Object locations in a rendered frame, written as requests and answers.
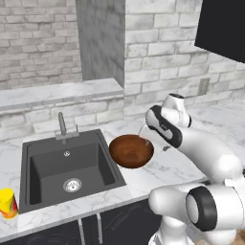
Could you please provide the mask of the black wall cupboard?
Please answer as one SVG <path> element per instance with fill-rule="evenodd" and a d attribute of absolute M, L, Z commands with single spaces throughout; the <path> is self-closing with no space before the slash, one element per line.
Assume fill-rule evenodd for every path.
<path fill-rule="evenodd" d="M 195 46 L 245 63 L 245 0 L 203 0 Z"/>

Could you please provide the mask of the grey wall socket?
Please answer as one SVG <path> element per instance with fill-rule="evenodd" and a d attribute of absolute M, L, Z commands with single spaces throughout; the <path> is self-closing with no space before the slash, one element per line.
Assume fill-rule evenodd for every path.
<path fill-rule="evenodd" d="M 207 94 L 210 85 L 210 80 L 211 80 L 210 78 L 200 79 L 198 93 L 197 93 L 198 96 L 204 96 Z"/>

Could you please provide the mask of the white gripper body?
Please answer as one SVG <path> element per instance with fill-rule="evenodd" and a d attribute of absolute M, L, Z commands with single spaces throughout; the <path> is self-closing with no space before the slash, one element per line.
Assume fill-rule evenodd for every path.
<path fill-rule="evenodd" d="M 150 135 L 150 129 L 148 128 L 148 126 L 147 126 L 146 124 L 144 124 L 144 125 L 140 128 L 140 130 L 139 130 L 139 132 L 138 132 L 138 136 L 139 136 L 140 138 L 144 138 L 144 139 L 146 139 L 146 140 L 150 140 L 150 138 L 151 138 L 151 135 Z"/>

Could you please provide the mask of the dark cupboard door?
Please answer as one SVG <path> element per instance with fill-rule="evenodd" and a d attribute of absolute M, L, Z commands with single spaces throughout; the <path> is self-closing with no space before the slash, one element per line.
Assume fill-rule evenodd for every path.
<path fill-rule="evenodd" d="M 84 230 L 84 241 L 77 221 L 62 224 L 37 233 L 17 237 L 0 245 L 92 245 L 87 229 Z"/>
<path fill-rule="evenodd" d="M 155 214 L 148 200 L 138 201 L 110 211 L 101 212 L 101 245 L 148 245 L 149 239 L 157 232 L 162 216 Z M 100 245 L 98 221 L 91 221 L 92 244 Z"/>

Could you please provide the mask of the grey metal tap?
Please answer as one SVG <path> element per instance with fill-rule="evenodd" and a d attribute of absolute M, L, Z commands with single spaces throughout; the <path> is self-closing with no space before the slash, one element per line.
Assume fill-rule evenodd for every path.
<path fill-rule="evenodd" d="M 68 140 L 79 136 L 78 128 L 74 132 L 68 132 L 66 124 L 61 112 L 58 113 L 58 122 L 60 127 L 60 133 L 56 135 L 56 140 L 61 141 L 64 145 L 68 143 Z"/>

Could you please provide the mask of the dark grey sink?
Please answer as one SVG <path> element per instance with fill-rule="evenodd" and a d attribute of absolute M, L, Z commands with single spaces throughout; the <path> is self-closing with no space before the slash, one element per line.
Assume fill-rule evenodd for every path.
<path fill-rule="evenodd" d="M 48 138 L 22 145 L 19 195 L 22 213 L 124 185 L 98 129 L 81 132 L 66 143 Z"/>

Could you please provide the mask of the brown wooden bowl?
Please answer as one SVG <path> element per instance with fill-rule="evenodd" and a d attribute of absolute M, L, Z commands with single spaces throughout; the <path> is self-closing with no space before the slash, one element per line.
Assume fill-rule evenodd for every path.
<path fill-rule="evenodd" d="M 126 134 L 110 143 L 109 153 L 119 166 L 139 168 L 150 161 L 154 154 L 154 146 L 151 141 L 139 135 Z"/>

